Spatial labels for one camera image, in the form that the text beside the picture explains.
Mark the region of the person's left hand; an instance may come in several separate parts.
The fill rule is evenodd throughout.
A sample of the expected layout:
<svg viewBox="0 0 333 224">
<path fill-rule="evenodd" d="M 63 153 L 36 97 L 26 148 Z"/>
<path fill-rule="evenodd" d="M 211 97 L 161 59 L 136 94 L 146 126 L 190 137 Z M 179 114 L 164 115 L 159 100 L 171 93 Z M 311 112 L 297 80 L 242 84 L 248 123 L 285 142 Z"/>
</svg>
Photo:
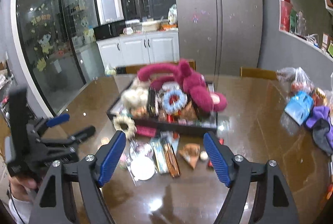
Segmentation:
<svg viewBox="0 0 333 224">
<path fill-rule="evenodd" d="M 31 192 L 39 187 L 39 184 L 34 179 L 28 176 L 10 176 L 9 183 L 11 196 L 16 200 L 34 201 L 32 195 L 27 192 L 27 190 Z"/>
</svg>

